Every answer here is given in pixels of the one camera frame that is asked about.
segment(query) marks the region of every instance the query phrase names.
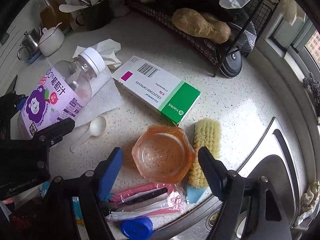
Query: grape juice label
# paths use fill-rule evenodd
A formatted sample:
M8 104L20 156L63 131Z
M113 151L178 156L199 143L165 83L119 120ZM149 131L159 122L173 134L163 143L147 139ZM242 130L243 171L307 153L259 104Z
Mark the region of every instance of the grape juice label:
M21 115L32 138L37 131L56 122L68 117L75 119L83 106L83 100L52 67L28 97Z

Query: blue bottle cap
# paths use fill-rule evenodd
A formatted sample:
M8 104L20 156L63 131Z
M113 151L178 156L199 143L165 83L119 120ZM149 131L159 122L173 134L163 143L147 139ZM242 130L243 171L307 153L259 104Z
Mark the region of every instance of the blue bottle cap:
M147 240L152 235L152 221L148 217L123 220L120 230L131 240Z

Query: sink drain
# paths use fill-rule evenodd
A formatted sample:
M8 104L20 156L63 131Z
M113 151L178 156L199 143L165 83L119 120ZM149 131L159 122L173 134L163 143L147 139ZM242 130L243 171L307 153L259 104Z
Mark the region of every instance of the sink drain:
M216 224L217 218L219 217L221 208L217 208L211 213L205 221L205 228L210 231L211 228Z

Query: barcode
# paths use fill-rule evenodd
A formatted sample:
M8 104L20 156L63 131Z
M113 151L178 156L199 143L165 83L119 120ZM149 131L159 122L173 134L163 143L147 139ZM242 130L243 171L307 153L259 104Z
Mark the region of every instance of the barcode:
M142 74L144 74L145 76L147 77L152 77L159 69L148 64L148 63L145 63L143 64L139 69L138 71Z

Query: white bottle cap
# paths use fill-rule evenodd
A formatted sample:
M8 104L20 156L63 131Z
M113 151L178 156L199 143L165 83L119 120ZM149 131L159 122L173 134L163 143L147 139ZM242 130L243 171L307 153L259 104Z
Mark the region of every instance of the white bottle cap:
M105 70L106 64L95 49L90 47L86 48L84 52L80 53L80 56L82 56L89 63L97 76Z

